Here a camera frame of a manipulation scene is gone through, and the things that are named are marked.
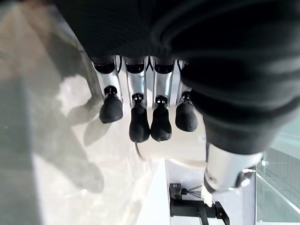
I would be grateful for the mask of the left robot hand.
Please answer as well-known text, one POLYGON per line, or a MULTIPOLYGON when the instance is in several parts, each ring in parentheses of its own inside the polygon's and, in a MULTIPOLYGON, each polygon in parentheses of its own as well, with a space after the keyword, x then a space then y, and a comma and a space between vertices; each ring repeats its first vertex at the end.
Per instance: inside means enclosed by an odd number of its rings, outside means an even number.
POLYGON ((203 116, 211 193, 240 187, 300 113, 297 0, 57 0, 94 63, 119 54, 186 62, 203 116))

